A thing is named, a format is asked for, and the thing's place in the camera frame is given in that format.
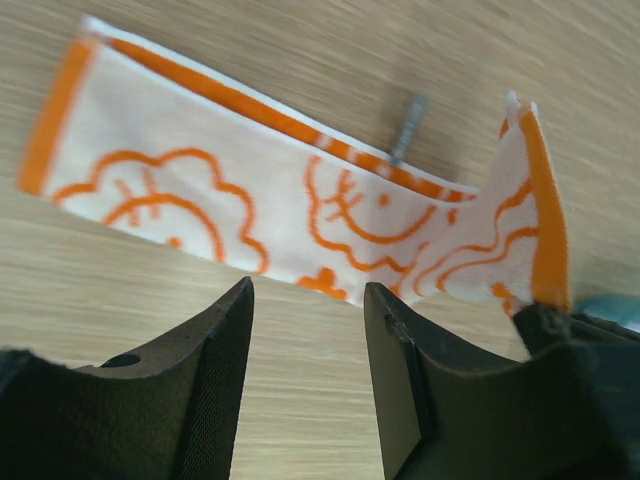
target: orange and white towel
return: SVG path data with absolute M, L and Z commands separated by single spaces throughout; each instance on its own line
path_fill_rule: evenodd
M 19 186 L 86 219 L 360 305 L 382 282 L 566 309 L 567 238 L 533 104 L 507 97 L 481 190 L 403 165 L 88 18 Z

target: towel fold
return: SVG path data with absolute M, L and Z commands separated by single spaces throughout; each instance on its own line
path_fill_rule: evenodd
M 507 96 L 485 186 L 416 168 L 89 18 L 21 189 L 86 219 L 356 305 L 447 292 L 569 308 L 561 204 L 534 104 Z

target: folded towel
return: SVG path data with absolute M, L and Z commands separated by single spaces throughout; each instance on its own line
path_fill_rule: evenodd
M 435 292 L 569 307 L 561 204 L 534 104 L 507 96 L 481 190 L 439 179 L 89 18 L 19 186 L 185 252 L 362 304 Z

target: orange dot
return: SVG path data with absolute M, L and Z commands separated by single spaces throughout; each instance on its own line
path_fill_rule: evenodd
M 182 248 L 182 240 L 178 237 L 171 237 L 167 239 L 167 245 L 173 248 Z
M 389 198 L 389 195 L 387 195 L 386 193 L 381 193 L 380 196 L 378 197 L 378 204 L 384 208 L 387 205 L 389 205 L 389 202 L 391 201 L 391 199 Z

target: cloth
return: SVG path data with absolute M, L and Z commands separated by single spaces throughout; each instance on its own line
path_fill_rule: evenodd
M 566 229 L 534 104 L 507 96 L 485 186 L 447 182 L 87 18 L 19 187 L 153 242 L 362 304 L 454 297 L 567 309 Z

